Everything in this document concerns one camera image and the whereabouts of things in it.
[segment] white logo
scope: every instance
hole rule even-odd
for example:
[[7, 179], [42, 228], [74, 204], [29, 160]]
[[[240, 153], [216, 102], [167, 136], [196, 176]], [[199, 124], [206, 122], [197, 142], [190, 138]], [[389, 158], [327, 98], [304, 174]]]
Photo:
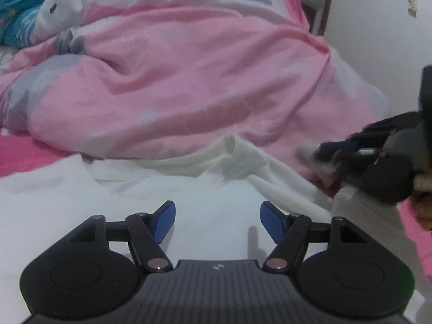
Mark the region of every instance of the white logo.
[[221, 263], [217, 263], [217, 265], [213, 266], [213, 269], [217, 270], [217, 271], [220, 271], [223, 268], [225, 268], [225, 266], [223, 264], [221, 264]]

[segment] white wall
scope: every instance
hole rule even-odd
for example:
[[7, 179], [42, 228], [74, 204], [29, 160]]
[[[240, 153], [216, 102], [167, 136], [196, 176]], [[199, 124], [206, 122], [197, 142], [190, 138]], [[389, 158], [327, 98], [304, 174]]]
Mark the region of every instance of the white wall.
[[417, 109], [422, 68], [432, 64], [432, 0], [332, 0], [325, 38], [390, 100], [390, 115]]

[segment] teal fabric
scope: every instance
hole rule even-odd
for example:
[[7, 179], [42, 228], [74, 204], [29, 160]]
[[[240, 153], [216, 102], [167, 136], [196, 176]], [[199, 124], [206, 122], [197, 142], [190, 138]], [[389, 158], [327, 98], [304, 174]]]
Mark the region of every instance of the teal fabric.
[[0, 42], [29, 46], [37, 11], [45, 0], [0, 0]]

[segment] black triangular cutout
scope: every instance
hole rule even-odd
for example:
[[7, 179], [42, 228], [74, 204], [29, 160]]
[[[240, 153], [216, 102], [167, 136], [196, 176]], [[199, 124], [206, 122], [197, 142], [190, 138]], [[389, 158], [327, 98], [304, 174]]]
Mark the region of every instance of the black triangular cutout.
[[366, 240], [359, 236], [349, 226], [342, 225], [340, 227], [340, 239], [342, 242], [355, 242], [358, 244], [365, 244]]
[[96, 225], [90, 224], [73, 237], [70, 242], [93, 242], [96, 238]]

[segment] screw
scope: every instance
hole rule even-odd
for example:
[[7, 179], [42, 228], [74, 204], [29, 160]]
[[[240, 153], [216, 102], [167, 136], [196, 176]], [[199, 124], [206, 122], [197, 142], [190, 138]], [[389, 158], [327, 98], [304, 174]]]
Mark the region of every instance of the screw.
[[152, 258], [147, 262], [147, 265], [152, 269], [164, 269], [168, 267], [169, 263], [165, 258]]
[[267, 267], [271, 268], [271, 269], [284, 269], [286, 267], [288, 267], [288, 262], [285, 261], [282, 258], [271, 258], [267, 261]]

